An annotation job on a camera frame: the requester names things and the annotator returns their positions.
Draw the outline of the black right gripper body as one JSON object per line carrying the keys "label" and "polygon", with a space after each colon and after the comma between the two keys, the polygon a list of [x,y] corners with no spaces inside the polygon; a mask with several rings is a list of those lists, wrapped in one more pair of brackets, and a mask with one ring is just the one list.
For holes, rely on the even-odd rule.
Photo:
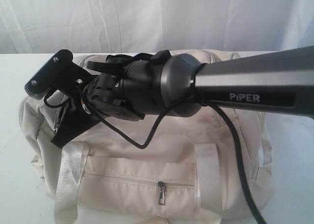
{"label": "black right gripper body", "polygon": [[139,121],[145,115],[158,115],[163,111],[162,69],[162,65],[135,61],[123,68],[119,80],[109,74],[100,74],[86,86],[84,94],[101,116]]}

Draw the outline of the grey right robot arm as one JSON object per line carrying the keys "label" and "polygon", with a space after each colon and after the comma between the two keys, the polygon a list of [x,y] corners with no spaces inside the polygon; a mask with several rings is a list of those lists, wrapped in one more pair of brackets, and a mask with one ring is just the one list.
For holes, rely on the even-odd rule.
{"label": "grey right robot arm", "polygon": [[67,96],[66,109],[52,143],[64,147],[108,117],[139,121],[157,115],[150,143],[165,116],[189,117],[202,106],[313,117],[314,49],[298,48],[218,63],[191,54],[109,55],[89,61],[87,69],[71,60],[54,67],[54,87]]}

